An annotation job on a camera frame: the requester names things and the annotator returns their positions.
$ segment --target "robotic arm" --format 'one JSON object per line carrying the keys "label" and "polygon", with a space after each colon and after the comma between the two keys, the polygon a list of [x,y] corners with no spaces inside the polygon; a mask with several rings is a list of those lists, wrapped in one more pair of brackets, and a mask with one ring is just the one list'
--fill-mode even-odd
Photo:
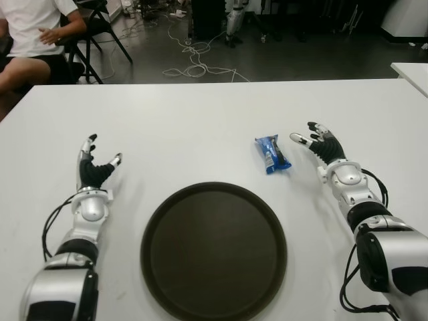
{"label": "robotic arm", "polygon": [[56,254],[33,278],[21,303],[20,320],[91,321],[98,302],[98,241],[108,216],[107,191],[102,183],[122,162],[117,154],[108,164],[94,166],[91,152],[96,135],[82,145],[77,166],[77,193],[73,197],[74,224]]}
{"label": "robotic arm", "polygon": [[428,238],[389,213],[369,189],[360,165],[345,157],[326,127],[308,126],[315,132],[311,138],[296,133],[290,138],[327,164],[318,167],[318,175],[331,186],[354,233],[362,281],[382,292],[402,321],[427,321]]}

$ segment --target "white table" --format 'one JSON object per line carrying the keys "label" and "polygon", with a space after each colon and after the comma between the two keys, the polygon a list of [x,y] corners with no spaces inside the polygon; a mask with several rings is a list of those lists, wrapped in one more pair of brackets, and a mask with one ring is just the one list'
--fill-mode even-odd
{"label": "white table", "polygon": [[428,64],[408,64],[393,62],[392,69],[399,73],[401,78],[410,82],[425,97],[428,97]]}
{"label": "white table", "polygon": [[[426,119],[426,99],[399,79],[36,87],[0,123],[0,319],[17,320],[24,289],[43,265],[44,221],[74,192],[78,149],[97,133],[97,161],[124,154],[106,183],[116,198],[98,260],[97,320],[173,320],[142,280],[140,242],[168,196],[204,181],[253,191],[284,228],[284,284],[257,320],[390,320],[340,307],[351,232],[318,181],[316,159],[288,135],[308,133],[311,120],[329,126],[347,156],[387,185],[392,213],[428,234]],[[267,176],[254,138],[269,134],[279,134],[293,167]],[[71,226],[65,209],[48,238],[52,250]],[[360,280],[348,296],[361,306],[385,302]]]}

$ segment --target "concrete floor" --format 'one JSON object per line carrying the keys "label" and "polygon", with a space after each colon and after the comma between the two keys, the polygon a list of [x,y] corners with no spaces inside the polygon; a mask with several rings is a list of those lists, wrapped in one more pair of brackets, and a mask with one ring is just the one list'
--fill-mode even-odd
{"label": "concrete floor", "polygon": [[[160,16],[157,24],[119,17],[114,30],[120,37],[122,30],[137,23],[132,37],[122,43],[134,60],[130,65],[114,42],[103,42],[103,54],[94,46],[92,65],[106,84],[175,84],[194,82],[230,82],[232,73],[205,74],[201,78],[168,77],[162,71],[169,68],[185,70],[191,66],[190,53],[182,53],[171,35],[184,43],[187,37],[187,20],[170,22]],[[299,43],[291,30],[276,42],[270,38],[261,43],[260,32],[254,25],[244,25],[239,36],[244,41],[235,49],[224,45],[222,37],[211,44],[211,51],[201,61],[211,67],[237,69],[251,82],[287,80],[333,80],[359,78],[396,78],[392,62],[428,62],[428,52],[409,44],[392,44],[379,35],[353,33],[344,35],[309,35],[308,42]],[[98,36],[98,41],[109,41],[109,35]],[[235,82],[244,81],[239,76]]]}

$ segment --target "person's hand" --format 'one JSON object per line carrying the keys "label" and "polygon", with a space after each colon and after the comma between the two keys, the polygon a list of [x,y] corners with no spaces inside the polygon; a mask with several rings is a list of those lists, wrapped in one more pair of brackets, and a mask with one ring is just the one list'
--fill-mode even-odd
{"label": "person's hand", "polygon": [[51,45],[60,40],[60,33],[57,29],[39,28],[41,32],[40,41],[45,45]]}

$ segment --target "blue wrapper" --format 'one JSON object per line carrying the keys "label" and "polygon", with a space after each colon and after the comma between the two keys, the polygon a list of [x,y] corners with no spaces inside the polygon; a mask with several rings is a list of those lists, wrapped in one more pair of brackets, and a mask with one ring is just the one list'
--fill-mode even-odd
{"label": "blue wrapper", "polygon": [[272,174],[277,169],[288,169],[292,166],[276,144],[277,140],[278,135],[255,139],[265,155],[267,174]]}

